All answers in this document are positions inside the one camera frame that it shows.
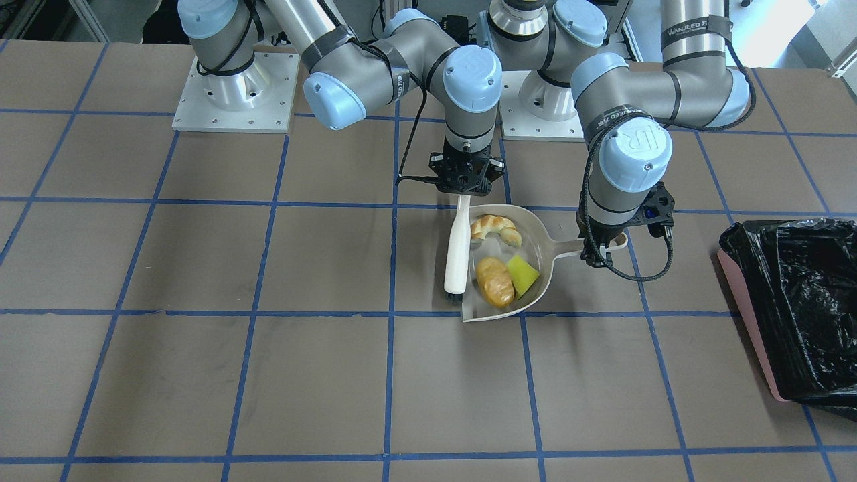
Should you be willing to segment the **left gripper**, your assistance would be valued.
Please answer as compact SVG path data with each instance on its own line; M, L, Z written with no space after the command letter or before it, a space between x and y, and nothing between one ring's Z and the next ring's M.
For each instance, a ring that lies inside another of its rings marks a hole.
M667 260L664 268L670 268L674 260L674 198L664 183L658 182L643 198L636 210L613 212L598 205L585 189L581 194L576 221L582 238L582 259L596 268L612 268L612 258L608 251L627 228L645 226L649 235L663 238L666 244Z

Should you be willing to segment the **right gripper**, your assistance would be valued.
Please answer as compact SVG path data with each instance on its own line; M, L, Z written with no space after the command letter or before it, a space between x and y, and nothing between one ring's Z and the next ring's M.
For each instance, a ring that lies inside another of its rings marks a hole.
M448 141L442 152L432 153L429 168L435 174L431 183L445 194L487 196L492 183L505 173L505 161L491 155L491 147L480 151L459 151Z

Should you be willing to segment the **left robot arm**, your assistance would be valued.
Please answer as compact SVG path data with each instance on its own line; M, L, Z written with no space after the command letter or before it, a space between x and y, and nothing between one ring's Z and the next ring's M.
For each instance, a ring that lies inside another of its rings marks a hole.
M752 112L755 92L726 67L732 22L725 1L664 1L658 71L631 70L604 42L608 19L588 1L493 1L477 35L503 70L526 71L520 100L556 122L553 95L569 96L589 152L576 215L582 258L609 266L608 244L630 226L670 238L651 210L673 143L667 127L727 129Z

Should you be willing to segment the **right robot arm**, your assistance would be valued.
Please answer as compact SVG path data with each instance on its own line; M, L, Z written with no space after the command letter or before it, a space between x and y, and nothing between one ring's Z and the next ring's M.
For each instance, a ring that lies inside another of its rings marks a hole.
M398 12L369 44L331 1L180 1L177 15L196 58L175 129L281 131L285 74L254 47L283 33L308 70L303 95L323 125L344 129L416 89L437 99L446 123L432 175L417 182L485 196L504 174L491 153L501 61L485 47L459 45L419 10Z

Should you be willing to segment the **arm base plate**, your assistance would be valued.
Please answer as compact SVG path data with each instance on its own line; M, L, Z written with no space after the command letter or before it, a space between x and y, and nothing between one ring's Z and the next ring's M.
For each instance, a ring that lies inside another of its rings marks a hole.
M300 60L257 52L233 76L202 76L191 64L171 127L175 131L287 134Z
M502 79L499 113L505 140L584 140L572 89L555 86L536 71L504 72Z

